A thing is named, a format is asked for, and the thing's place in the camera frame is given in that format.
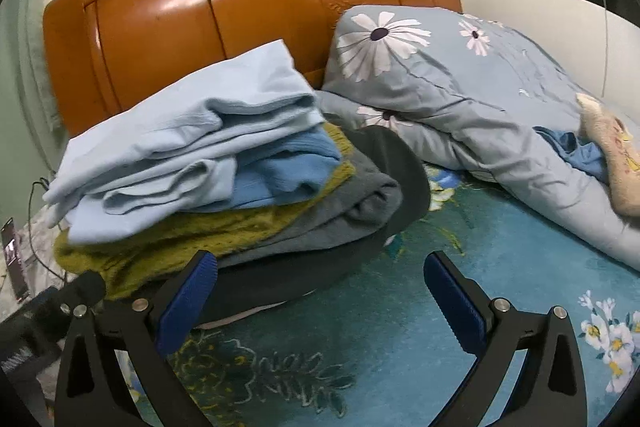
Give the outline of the beige fuzzy sweater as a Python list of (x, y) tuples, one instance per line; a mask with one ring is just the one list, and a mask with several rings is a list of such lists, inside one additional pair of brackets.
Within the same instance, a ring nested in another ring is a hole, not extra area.
[(585, 93), (576, 95), (582, 129), (602, 150), (612, 206), (621, 216), (639, 217), (639, 151), (623, 121)]

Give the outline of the dark blue garment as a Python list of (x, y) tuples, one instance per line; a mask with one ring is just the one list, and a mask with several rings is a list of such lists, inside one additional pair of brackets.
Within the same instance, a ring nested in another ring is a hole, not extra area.
[(608, 166), (598, 144), (579, 138), (573, 131), (551, 130), (542, 126), (536, 126), (534, 130), (568, 165), (608, 184)]

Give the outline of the olive folded garment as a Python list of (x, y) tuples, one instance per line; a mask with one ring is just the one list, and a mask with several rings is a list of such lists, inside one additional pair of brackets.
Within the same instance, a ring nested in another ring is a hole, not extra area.
[(354, 146), (335, 124), (321, 125), (342, 153), (343, 159), (318, 195), (305, 202), (250, 209), (222, 209), (224, 202), (207, 211), (178, 212), (129, 239), (115, 243), (74, 246), (68, 233), (55, 239), (54, 259), (72, 274), (98, 272), (105, 282), (106, 297), (134, 295), (142, 286), (182, 270), (195, 251), (216, 257), (245, 251), (292, 225), (304, 211), (318, 204), (355, 174), (347, 156)]

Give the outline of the black phone on nightstand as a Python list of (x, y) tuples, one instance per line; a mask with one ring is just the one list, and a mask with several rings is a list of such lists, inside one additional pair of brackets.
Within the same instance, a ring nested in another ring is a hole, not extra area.
[(16, 234), (15, 223), (12, 218), (6, 220), (1, 228), (1, 243), (6, 273), (18, 303), (22, 303), (29, 296), (29, 288), (25, 277), (23, 259)]

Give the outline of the teal floral bed blanket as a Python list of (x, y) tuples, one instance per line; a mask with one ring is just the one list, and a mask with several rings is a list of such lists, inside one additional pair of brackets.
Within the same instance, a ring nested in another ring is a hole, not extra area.
[(215, 426), (425, 426), (473, 359), (427, 290), (442, 251), (491, 297), (570, 314), (597, 425), (639, 366), (639, 277), (501, 188), (430, 170), (431, 212), (320, 291), (197, 331), (169, 360)]

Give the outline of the blue folded garment on stack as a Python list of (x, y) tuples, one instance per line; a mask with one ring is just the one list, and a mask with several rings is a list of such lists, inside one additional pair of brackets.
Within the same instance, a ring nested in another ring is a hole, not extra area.
[(291, 134), (236, 156), (231, 197), (222, 209), (250, 209), (305, 202), (318, 195), (342, 153), (322, 126)]

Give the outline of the light blue long-sleeve shirt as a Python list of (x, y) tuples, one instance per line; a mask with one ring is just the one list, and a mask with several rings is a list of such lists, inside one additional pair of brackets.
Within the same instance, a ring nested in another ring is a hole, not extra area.
[(236, 158), (322, 124), (283, 41), (206, 66), (68, 142), (43, 200), (73, 245), (119, 241), (227, 202)]

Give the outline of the grey-blue floral duvet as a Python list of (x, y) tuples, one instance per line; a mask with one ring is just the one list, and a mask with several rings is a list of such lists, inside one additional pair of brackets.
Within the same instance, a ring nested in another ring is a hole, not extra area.
[(442, 8), (358, 5), (336, 24), (320, 101), (351, 126), (396, 132), (430, 164), (501, 185), (637, 268), (639, 217), (619, 215), (608, 184), (568, 165), (534, 130), (591, 141), (578, 93), (586, 92), (551, 55), (503, 24)]

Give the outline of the orange wooden headboard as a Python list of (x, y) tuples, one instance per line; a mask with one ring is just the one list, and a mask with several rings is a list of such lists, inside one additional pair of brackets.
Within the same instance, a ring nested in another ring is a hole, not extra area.
[(355, 5), (460, 0), (52, 0), (43, 35), (63, 126), (78, 135), (182, 77), (273, 40), (320, 87), (334, 28)]

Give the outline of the grey folded garment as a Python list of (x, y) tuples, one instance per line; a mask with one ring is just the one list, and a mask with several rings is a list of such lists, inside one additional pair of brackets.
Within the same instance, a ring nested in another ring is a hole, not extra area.
[(347, 158), (355, 174), (292, 225), (252, 248), (221, 257), (223, 268), (270, 256), (321, 251), (363, 239), (385, 227), (402, 203), (399, 183), (360, 150)]

